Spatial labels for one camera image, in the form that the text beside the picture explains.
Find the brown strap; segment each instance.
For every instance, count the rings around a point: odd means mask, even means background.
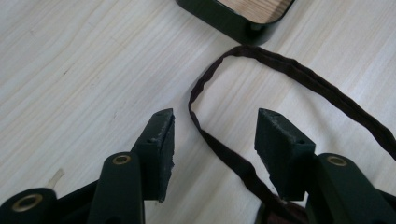
[[[259,47],[239,46],[224,53],[217,60],[215,60],[205,73],[198,79],[195,87],[191,91],[191,98],[189,100],[189,112],[192,121],[200,132],[201,136],[206,140],[215,154],[230,167],[244,182],[245,186],[255,194],[265,206],[269,209],[268,213],[273,212],[277,217],[285,218],[288,223],[306,223],[303,217],[297,217],[292,213],[288,207],[283,204],[272,192],[265,186],[264,183],[256,175],[253,165],[239,156],[237,153],[224,146],[219,140],[201,129],[201,125],[195,113],[191,109],[192,103],[198,98],[199,94],[204,90],[204,85],[209,81],[216,69],[222,63],[223,59],[228,56],[248,57],[256,59],[276,71],[284,73],[288,77],[298,81],[309,90],[316,92],[323,96],[332,105],[342,110],[351,119],[354,119],[359,124],[367,128],[373,135],[379,145],[384,148],[390,156],[396,160],[396,140],[391,131],[382,125],[378,120],[373,118],[365,112],[352,99],[341,93],[331,83],[315,74],[312,70],[297,61],[285,58],[279,54],[269,52]]]

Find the hole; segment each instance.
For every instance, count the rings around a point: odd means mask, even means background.
[[[332,163],[332,164],[337,165],[337,166],[346,166],[347,165],[347,162],[344,159],[336,157],[336,156],[328,157],[327,161],[329,163]]]
[[[371,224],[387,224],[387,222],[381,220],[373,220],[371,221]]]
[[[148,143],[155,143],[156,141],[157,141],[157,139],[155,139],[155,138],[150,138],[150,139],[146,140],[146,142],[148,142]]]
[[[105,224],[121,224],[121,219],[119,217],[108,218]]]
[[[118,157],[113,159],[113,163],[116,165],[123,165],[128,163],[131,160],[131,157],[128,155],[119,155]]]
[[[43,201],[43,196],[41,194],[30,194],[17,200],[12,205],[12,210],[15,212],[24,212],[36,207],[41,201]]]

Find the clamp jaw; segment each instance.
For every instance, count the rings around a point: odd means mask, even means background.
[[[279,197],[302,201],[309,223],[396,223],[396,197],[375,189],[340,155],[315,155],[315,143],[282,115],[260,109],[255,149]]]
[[[144,200],[163,202],[174,166],[175,117],[155,113],[130,152],[108,157],[99,180],[61,199],[28,189],[0,207],[0,223],[145,223]]]

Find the light wood surface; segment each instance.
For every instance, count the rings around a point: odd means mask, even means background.
[[[263,48],[312,68],[396,133],[396,2],[296,1]],[[253,223],[259,200],[210,151],[188,116],[198,76],[238,45],[174,0],[0,1],[0,203],[29,188],[58,197],[130,150],[173,107],[175,168],[147,223]],[[225,60],[196,107],[210,133],[268,174],[253,150],[259,107],[356,162],[396,194],[396,163],[360,125],[285,76]]]
[[[268,23],[278,20],[288,8],[291,0],[218,0],[235,13],[249,21]]]

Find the leather strap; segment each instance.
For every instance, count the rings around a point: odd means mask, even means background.
[[[243,157],[203,130],[197,116],[191,109],[191,105],[204,90],[206,82],[214,76],[216,69],[220,66],[224,58],[228,56],[243,56],[256,59],[258,62],[263,63],[276,71],[284,73],[288,77],[307,87],[309,90],[323,96],[351,119],[354,119],[364,126],[373,135],[379,145],[384,148],[394,160],[396,160],[396,140],[391,131],[365,112],[358,104],[340,92],[331,83],[293,59],[285,58],[279,54],[261,49],[260,47],[235,47],[225,52],[215,60],[198,79],[191,91],[189,112],[199,133],[206,140],[215,154],[237,175],[239,175],[245,186],[265,204],[267,221],[273,222],[271,220],[275,220],[276,223],[307,223],[306,217],[299,214],[300,212],[298,209],[293,207],[292,204],[282,203],[271,192],[271,190],[269,190],[267,186],[260,181],[256,175],[253,165],[249,161],[245,160]]]

